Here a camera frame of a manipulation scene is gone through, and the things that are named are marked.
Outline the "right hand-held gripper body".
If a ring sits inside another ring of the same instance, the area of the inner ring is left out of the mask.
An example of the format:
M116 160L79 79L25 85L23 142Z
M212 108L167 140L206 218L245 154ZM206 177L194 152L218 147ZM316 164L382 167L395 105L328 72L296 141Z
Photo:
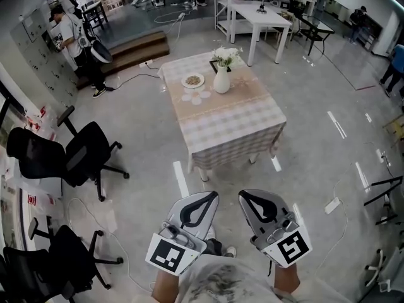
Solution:
M294 212L282 216L274 227L269 227L252 244L281 268L288 268L312 251L304 224L299 224Z

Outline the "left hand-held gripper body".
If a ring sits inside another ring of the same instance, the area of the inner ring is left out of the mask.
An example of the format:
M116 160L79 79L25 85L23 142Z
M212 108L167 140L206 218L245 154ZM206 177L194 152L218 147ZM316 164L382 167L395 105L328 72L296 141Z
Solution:
M171 275L181 275L207 248L208 229L209 221L186 227L179 220L164 220L151 238L145 261Z

